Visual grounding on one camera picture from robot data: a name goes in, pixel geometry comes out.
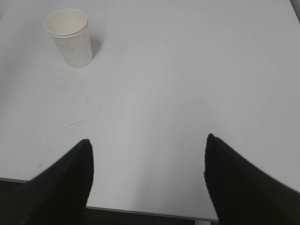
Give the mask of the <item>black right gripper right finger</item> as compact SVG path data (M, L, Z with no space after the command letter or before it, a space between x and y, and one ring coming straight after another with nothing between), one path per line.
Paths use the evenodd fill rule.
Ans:
M209 134L204 178L221 225L298 225L300 194Z

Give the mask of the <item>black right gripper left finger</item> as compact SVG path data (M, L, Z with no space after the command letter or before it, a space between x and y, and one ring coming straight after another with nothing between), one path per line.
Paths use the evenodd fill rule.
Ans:
M0 198L0 223L80 225L93 175L92 145L83 139L38 176Z

